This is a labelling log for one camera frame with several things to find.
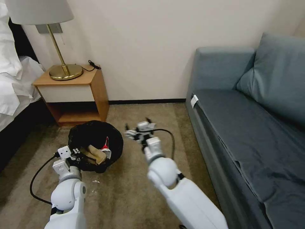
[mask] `black cable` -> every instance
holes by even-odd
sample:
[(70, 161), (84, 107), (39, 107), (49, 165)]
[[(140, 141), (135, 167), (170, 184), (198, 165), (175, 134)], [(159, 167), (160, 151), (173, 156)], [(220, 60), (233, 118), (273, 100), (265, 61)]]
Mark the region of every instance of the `black cable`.
[(84, 70), (86, 70), (87, 72), (92, 72), (94, 69), (101, 69), (101, 67), (99, 66), (96, 66), (94, 62), (92, 62), (91, 60), (88, 60), (89, 64), (93, 67), (92, 70), (88, 70), (88, 69), (85, 69), (84, 67), (82, 67)]
[(172, 137), (172, 157), (171, 159), (174, 160), (174, 154), (175, 154), (175, 138), (174, 138), (174, 135), (169, 131), (169, 130), (166, 130), (166, 129), (152, 129), (152, 130), (145, 130), (145, 131), (138, 131), (139, 133), (148, 133), (148, 132), (152, 132), (152, 131), (165, 131), (167, 133), (169, 133)]
[(42, 199), (42, 198), (39, 198), (38, 196), (36, 196), (36, 195), (33, 193), (33, 183), (34, 183), (34, 180), (35, 180), (35, 178), (37, 177), (38, 173), (43, 169), (43, 167), (44, 167), (47, 163), (49, 163), (51, 160), (53, 160), (54, 158), (56, 158), (56, 155), (54, 155), (54, 156), (51, 157), (49, 160), (47, 160), (47, 161), (39, 168), (39, 170), (38, 170), (38, 171), (35, 173), (35, 175), (33, 176), (32, 181), (31, 181), (31, 184), (30, 184), (30, 193), (31, 193), (32, 197), (34, 197), (35, 199), (40, 200), (40, 201), (42, 201), (42, 202), (44, 202), (44, 203), (46, 203), (46, 204), (50, 204), (50, 205), (52, 205), (51, 202), (49, 202), (49, 201), (47, 201), (47, 200), (44, 200), (44, 199)]

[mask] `sofa armrest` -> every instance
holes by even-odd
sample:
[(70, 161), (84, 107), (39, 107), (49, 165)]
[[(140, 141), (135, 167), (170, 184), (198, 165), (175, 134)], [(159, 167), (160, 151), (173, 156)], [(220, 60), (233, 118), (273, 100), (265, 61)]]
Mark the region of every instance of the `sofa armrest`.
[(188, 96), (200, 89), (235, 89), (254, 65), (255, 50), (248, 47), (203, 47), (195, 53)]

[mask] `wooden nightstand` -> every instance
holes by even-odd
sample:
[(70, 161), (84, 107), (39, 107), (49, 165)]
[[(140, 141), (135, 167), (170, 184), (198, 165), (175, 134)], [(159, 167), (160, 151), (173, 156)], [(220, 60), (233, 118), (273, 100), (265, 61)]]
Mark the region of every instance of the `wooden nightstand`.
[(109, 104), (101, 70), (84, 70), (80, 77), (66, 81), (51, 79), (49, 71), (33, 84), (59, 126), (106, 121)]

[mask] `black trash bag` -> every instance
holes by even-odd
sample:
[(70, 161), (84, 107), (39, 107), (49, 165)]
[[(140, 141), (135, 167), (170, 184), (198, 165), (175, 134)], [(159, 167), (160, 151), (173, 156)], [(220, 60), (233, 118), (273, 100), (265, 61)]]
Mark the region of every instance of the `black trash bag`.
[(68, 145), (70, 149), (88, 148), (89, 145), (97, 149), (102, 149), (106, 138), (109, 139), (109, 149), (111, 150), (110, 159), (106, 158), (99, 165), (94, 165), (87, 160), (81, 159), (78, 166), (83, 171), (96, 171), (104, 173), (108, 166), (118, 160), (123, 151), (123, 138), (121, 133), (111, 124), (102, 121), (89, 121), (84, 124), (74, 126), (69, 132)]

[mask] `table lamp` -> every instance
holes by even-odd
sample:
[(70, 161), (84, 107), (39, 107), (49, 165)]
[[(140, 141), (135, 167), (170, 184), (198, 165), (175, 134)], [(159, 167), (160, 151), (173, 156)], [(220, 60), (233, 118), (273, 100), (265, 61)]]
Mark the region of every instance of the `table lamp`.
[(49, 24), (62, 23), (74, 18), (66, 0), (6, 0), (11, 20), (15, 24), (46, 24), (61, 61), (61, 66), (50, 70), (54, 80), (70, 80), (80, 76), (83, 68), (80, 65), (65, 64)]

